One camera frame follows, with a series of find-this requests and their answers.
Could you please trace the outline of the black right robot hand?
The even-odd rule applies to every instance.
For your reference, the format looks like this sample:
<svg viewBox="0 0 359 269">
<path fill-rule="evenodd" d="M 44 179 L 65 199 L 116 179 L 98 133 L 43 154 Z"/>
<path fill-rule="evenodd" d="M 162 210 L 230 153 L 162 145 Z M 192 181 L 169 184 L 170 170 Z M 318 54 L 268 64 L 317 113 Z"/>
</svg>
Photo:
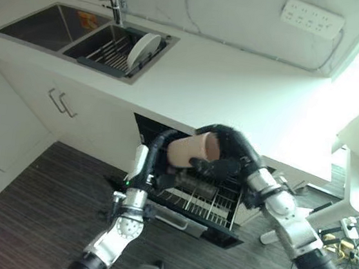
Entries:
<svg viewBox="0 0 359 269">
<path fill-rule="evenodd" d="M 266 167 L 261 155 L 243 133 L 220 124 L 207 125 L 195 130 L 196 135 L 206 132 L 213 133 L 218 139 L 220 159 L 207 161 L 192 157 L 189 163 L 201 175 L 218 180 L 239 176 L 244 182 L 249 175 Z"/>
</svg>

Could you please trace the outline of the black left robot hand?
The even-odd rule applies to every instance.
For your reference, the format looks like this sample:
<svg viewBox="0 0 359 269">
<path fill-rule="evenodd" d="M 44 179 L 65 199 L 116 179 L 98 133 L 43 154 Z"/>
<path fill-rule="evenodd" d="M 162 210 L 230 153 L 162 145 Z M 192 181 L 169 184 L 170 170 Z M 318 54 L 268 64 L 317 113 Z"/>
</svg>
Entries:
<svg viewBox="0 0 359 269">
<path fill-rule="evenodd" d="M 187 178 L 188 173 L 186 171 L 175 172 L 174 174 L 161 174 L 156 177 L 152 186 L 154 190 L 161 192 L 169 188 L 184 186 Z"/>
</svg>

